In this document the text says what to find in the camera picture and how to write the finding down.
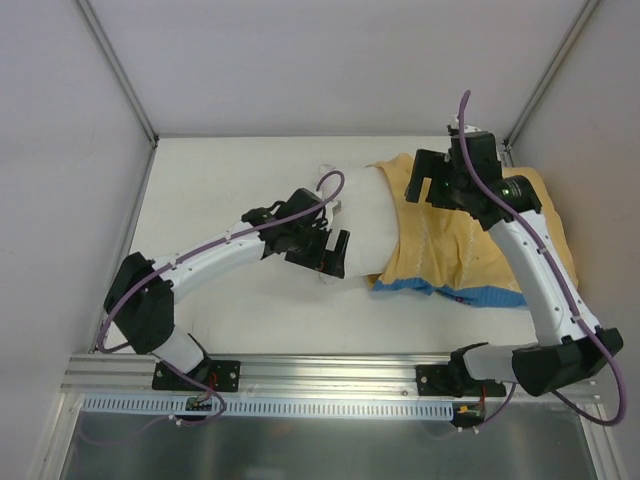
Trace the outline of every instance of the garment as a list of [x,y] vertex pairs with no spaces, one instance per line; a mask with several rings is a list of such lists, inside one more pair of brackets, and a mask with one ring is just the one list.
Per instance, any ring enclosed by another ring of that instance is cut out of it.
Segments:
[[[482,231],[479,222],[462,211],[432,207],[424,199],[409,203],[404,193],[411,177],[413,157],[397,156],[375,165],[386,175],[393,195],[400,235],[395,251],[380,275],[370,275],[374,291],[411,288],[431,294],[437,291],[475,306],[518,307],[524,296],[506,258]],[[504,168],[504,176],[523,175],[533,185],[547,220],[551,240],[573,283],[577,277],[562,228],[540,175],[531,168]]]

